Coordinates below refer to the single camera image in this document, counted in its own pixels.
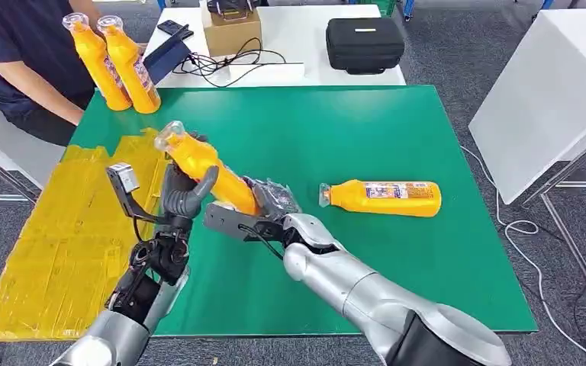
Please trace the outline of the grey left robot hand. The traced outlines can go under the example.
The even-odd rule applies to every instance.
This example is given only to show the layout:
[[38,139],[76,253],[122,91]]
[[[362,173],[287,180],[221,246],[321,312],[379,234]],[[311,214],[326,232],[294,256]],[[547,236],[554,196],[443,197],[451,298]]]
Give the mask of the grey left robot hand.
[[219,167],[207,168],[199,181],[185,174],[174,162],[167,165],[163,177],[160,205],[166,214],[195,218],[201,211],[201,202],[211,193],[219,175]]

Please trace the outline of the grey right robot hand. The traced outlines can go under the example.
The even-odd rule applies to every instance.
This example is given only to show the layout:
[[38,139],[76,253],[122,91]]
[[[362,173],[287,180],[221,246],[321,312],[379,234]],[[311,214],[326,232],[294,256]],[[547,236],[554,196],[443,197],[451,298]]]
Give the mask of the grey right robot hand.
[[256,201],[258,214],[267,220],[277,221],[286,214],[301,213],[302,209],[295,200],[290,187],[270,178],[260,180],[243,176]]

